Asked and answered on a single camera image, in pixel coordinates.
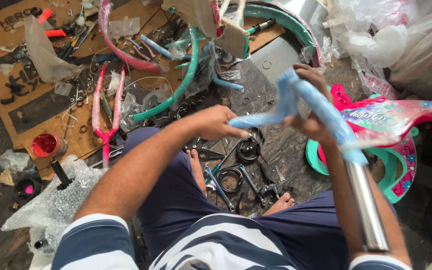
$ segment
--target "paint can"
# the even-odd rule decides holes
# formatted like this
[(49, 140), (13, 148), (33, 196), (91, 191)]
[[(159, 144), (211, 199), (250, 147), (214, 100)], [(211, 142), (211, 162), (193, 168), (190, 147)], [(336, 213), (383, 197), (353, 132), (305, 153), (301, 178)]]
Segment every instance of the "paint can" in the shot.
[(68, 150), (68, 142), (54, 134), (43, 133), (33, 139), (31, 150), (40, 158), (63, 155)]

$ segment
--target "spanner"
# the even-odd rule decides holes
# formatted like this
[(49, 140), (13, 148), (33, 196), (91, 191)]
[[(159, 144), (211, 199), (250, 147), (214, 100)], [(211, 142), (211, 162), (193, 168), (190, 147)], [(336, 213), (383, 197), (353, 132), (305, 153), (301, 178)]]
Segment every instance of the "spanner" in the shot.
[(228, 199), (228, 197), (224, 193), (223, 189), (219, 185), (218, 181), (215, 179), (214, 175), (211, 173), (211, 170), (209, 169), (209, 167), (206, 166), (204, 168), (204, 170), (207, 172), (207, 174), (209, 175), (209, 177), (211, 177), (211, 180), (213, 180), (214, 185), (216, 186), (216, 189), (219, 191), (219, 193), (221, 193), (221, 196), (223, 196), (223, 199), (226, 201), (226, 204), (229, 207), (229, 210), (231, 212), (234, 212), (236, 210), (236, 207), (234, 207), (234, 205), (231, 203), (230, 199)]
[(246, 178), (248, 178), (249, 184), (251, 185), (252, 189), (254, 190), (254, 192), (256, 193), (256, 196), (258, 196), (259, 200), (261, 201), (262, 206), (266, 205), (266, 201), (263, 199), (263, 197), (261, 197), (261, 195), (258, 193), (258, 189), (255, 186), (255, 183), (253, 183), (253, 181), (251, 180), (251, 178), (248, 175), (248, 172), (244, 169), (243, 164), (239, 165), (239, 168), (243, 171), (244, 175), (246, 175)]

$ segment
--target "screwdriver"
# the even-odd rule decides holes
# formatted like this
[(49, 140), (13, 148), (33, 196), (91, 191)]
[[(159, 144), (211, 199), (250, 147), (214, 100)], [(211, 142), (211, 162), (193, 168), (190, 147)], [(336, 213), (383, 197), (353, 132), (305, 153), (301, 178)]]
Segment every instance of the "screwdriver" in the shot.
[[(233, 150), (236, 149), (236, 147), (237, 147), (238, 144), (241, 142), (241, 140), (242, 140), (242, 139), (240, 139), (240, 140), (237, 142), (237, 144), (233, 147), (233, 149), (231, 149), (231, 151), (230, 151), (228, 154), (226, 154), (226, 156), (223, 158), (223, 160), (221, 161), (221, 163), (217, 164), (217, 165), (214, 167), (214, 169), (211, 170), (211, 173), (212, 173), (213, 175), (216, 175), (216, 173), (219, 171), (219, 169), (221, 169), (221, 165), (222, 165), (222, 164), (225, 162), (225, 160), (230, 156), (230, 154), (233, 152)], [(209, 182), (211, 181), (211, 177), (208, 175), (208, 176), (204, 179), (204, 181), (205, 181), (206, 183), (209, 183)]]

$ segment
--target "man's hand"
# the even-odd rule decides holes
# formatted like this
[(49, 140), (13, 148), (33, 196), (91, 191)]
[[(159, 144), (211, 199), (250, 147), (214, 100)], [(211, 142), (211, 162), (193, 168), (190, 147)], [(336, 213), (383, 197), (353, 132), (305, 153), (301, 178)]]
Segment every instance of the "man's hand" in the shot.
[(228, 121), (234, 117), (236, 114), (228, 107), (215, 105), (180, 121), (182, 125), (188, 125), (192, 128), (195, 137), (201, 137), (205, 140), (219, 140), (226, 136), (248, 138), (249, 133), (245, 130), (228, 125)]
[[(316, 89), (323, 94), (329, 102), (333, 103), (333, 96), (327, 89), (325, 78), (321, 73), (306, 64), (294, 64), (293, 68), (296, 74), (301, 79), (307, 80), (309, 83), (314, 85)], [(325, 125), (321, 120), (311, 112), (308, 119), (304, 120), (299, 116), (287, 116), (283, 122), (283, 126), (294, 126), (301, 131), (305, 136), (311, 140), (318, 141), (320, 143), (326, 143), (333, 141), (333, 137), (326, 130)]]

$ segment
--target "man's left hand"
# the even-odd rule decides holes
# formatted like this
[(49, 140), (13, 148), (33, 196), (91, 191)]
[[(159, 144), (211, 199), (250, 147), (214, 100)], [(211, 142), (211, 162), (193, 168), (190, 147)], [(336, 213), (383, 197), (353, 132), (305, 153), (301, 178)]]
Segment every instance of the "man's left hand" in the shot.
[(181, 119), (182, 125), (188, 125), (195, 137), (205, 140), (219, 140), (229, 136), (248, 138), (249, 133), (243, 129), (228, 125), (231, 118), (236, 117), (228, 107), (215, 105)]

